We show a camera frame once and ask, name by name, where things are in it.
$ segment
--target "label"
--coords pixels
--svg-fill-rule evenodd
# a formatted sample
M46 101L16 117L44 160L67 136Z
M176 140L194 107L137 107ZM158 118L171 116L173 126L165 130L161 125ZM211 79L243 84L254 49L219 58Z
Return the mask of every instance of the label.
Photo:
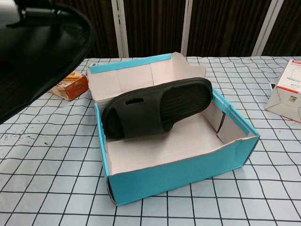
M288 100L291 101L291 102L295 102L296 99L297 99L297 97L290 96L290 98Z

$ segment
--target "small orange box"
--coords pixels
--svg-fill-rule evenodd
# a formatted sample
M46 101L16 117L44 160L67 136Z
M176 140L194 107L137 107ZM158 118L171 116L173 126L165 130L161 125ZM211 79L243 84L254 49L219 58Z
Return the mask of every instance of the small orange box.
M50 92L70 101L87 90L87 77L79 72L72 72L60 83L54 86Z

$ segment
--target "tablecloth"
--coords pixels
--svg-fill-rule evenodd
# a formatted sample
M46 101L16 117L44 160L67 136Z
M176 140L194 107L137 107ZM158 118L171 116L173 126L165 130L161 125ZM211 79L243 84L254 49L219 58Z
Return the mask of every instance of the tablecloth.
M120 207L107 194L90 91L71 102L44 94L0 125L0 226L301 225L301 124L264 110L290 58L187 57L261 139L243 168ZM120 60L85 59L77 71Z

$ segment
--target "open shoe box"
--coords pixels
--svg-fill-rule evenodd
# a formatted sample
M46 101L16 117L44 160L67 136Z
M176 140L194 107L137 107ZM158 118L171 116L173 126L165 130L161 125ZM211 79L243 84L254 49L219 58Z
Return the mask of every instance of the open shoe box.
M103 170L117 205L200 181L244 165L258 132L215 89L203 112L177 122L169 133L125 140L106 139L101 110L115 96L138 88L205 77L179 53L91 66Z

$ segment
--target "cardboard box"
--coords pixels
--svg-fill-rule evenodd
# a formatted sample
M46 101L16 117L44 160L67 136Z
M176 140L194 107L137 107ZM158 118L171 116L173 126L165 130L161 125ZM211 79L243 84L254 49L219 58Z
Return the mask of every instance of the cardboard box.
M289 60L265 109L301 122L301 61Z
M83 92L88 90L87 77L79 72L72 72L60 83L54 86L50 92L64 98L65 100L73 100Z
M115 96L138 88L205 77L179 53L97 65L88 69L95 103L103 171L117 205L200 181L244 165L258 132L215 89L203 112L177 122L166 134L106 139L101 110Z

